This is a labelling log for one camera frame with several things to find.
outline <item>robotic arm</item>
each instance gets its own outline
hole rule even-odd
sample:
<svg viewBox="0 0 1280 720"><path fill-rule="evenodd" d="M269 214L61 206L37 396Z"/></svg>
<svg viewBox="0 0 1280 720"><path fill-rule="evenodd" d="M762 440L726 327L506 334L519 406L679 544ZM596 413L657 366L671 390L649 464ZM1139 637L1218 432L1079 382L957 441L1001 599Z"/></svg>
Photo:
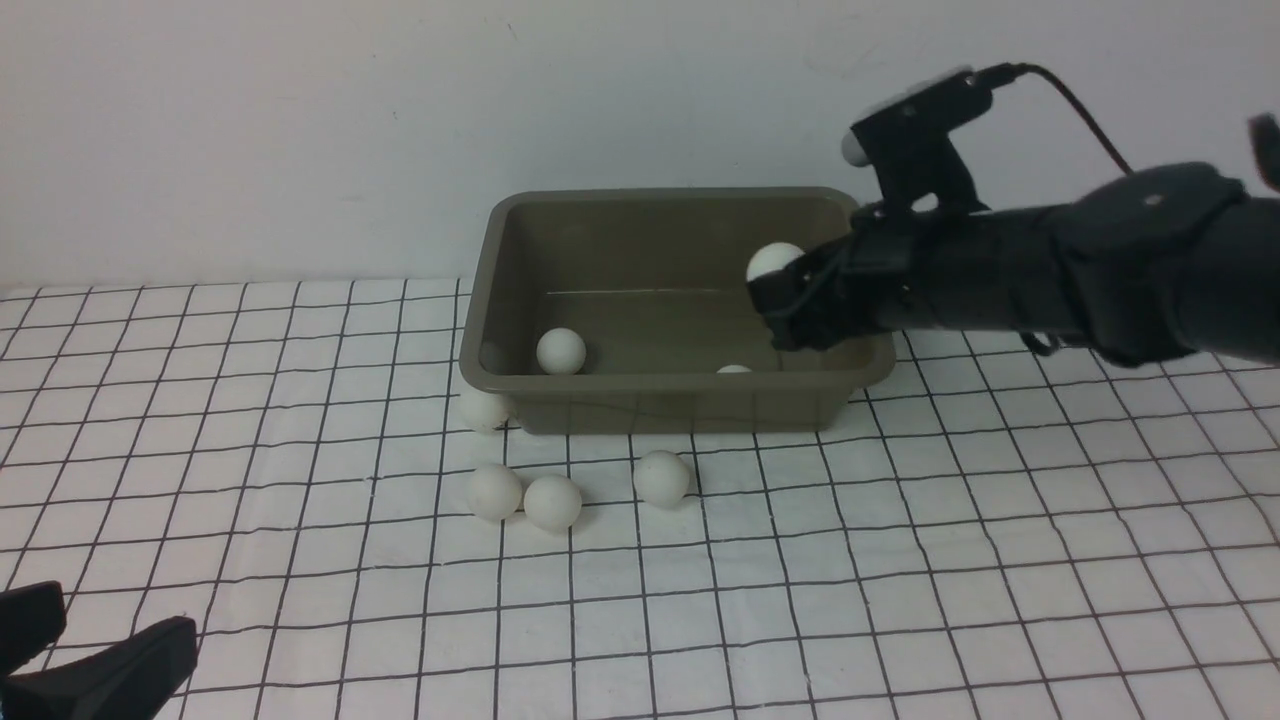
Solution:
<svg viewBox="0 0 1280 720"><path fill-rule="evenodd" d="M947 135L1028 73L1062 91L1129 174L1070 205L989 213ZM1275 119L1256 119L1252 137L1280 187ZM780 350L950 328L1018 332L1041 355L1089 347L1121 366L1197 351L1280 363L1280 200L1203 163L1132 173L1043 68L948 73L874 109L842 150L876 169L884 199L847 236L748 283ZM913 210L928 195L937 208Z"/></svg>

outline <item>ping pong ball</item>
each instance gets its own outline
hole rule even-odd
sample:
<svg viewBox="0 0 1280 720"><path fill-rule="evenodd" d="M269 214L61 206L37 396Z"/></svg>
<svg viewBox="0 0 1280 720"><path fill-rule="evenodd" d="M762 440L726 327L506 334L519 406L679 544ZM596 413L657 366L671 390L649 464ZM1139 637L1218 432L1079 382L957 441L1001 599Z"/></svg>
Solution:
<svg viewBox="0 0 1280 720"><path fill-rule="evenodd" d="M649 505L671 510L689 492L694 473L675 452L657 450L636 462L636 496Z"/></svg>
<svg viewBox="0 0 1280 720"><path fill-rule="evenodd" d="M467 483L467 507L481 520L499 523L520 507L524 495L525 487L509 468L485 462Z"/></svg>
<svg viewBox="0 0 1280 720"><path fill-rule="evenodd" d="M582 493L563 475L543 475L525 491L525 516L548 533L567 530L581 510Z"/></svg>
<svg viewBox="0 0 1280 720"><path fill-rule="evenodd" d="M792 260L804 255L790 242L774 242L765 245L751 255L751 261L746 264L746 282L751 282L760 275L767 275L774 270L786 268Z"/></svg>
<svg viewBox="0 0 1280 720"><path fill-rule="evenodd" d="M572 375L586 363L582 336L568 328L547 331L538 341L538 365L548 375Z"/></svg>
<svg viewBox="0 0 1280 720"><path fill-rule="evenodd" d="M511 402L500 396L463 386L458 397L462 424L477 433L492 433L511 419Z"/></svg>

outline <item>plastic bin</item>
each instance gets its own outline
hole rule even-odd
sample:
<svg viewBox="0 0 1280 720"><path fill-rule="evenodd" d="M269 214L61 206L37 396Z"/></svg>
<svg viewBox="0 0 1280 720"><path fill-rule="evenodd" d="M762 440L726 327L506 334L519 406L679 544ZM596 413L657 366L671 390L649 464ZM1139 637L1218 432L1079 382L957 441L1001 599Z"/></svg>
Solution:
<svg viewBox="0 0 1280 720"><path fill-rule="evenodd" d="M828 188L532 192L489 220L462 377L508 396L535 434L818 430L893 366L888 337L783 354L751 307L745 269L769 242L849 232ZM556 327L588 345L577 375L534 351ZM717 374L739 364L751 373Z"/></svg>

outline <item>grid paper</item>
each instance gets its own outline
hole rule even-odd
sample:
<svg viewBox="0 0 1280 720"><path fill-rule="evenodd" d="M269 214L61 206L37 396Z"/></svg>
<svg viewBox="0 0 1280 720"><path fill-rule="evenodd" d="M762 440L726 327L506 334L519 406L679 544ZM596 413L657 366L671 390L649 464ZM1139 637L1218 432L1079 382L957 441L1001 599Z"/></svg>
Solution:
<svg viewBox="0 0 1280 720"><path fill-rule="evenodd" d="M69 605L29 667L180 614L166 719L1280 711L1280 370L908 333L819 434L477 436L468 287L0 301L0 583ZM571 475L572 533L470 518L486 460Z"/></svg>

